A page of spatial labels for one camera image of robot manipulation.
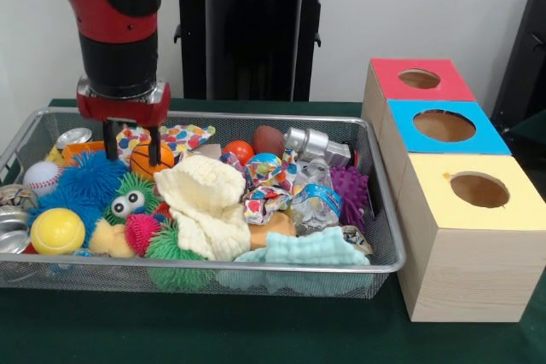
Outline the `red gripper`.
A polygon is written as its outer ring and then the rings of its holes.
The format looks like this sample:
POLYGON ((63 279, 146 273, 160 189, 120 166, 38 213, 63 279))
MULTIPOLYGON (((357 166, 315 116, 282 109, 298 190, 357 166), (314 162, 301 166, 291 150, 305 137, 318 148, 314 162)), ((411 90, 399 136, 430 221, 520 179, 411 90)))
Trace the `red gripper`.
POLYGON ((117 125, 113 120, 136 123, 139 126, 153 126, 148 129, 149 164, 160 163, 161 139, 159 127, 167 119, 171 102, 170 85, 158 81, 147 95, 136 99, 113 99, 97 95, 90 87, 90 81, 82 76, 77 86, 77 107, 81 115, 103 122, 103 141, 107 159, 117 160, 117 125))

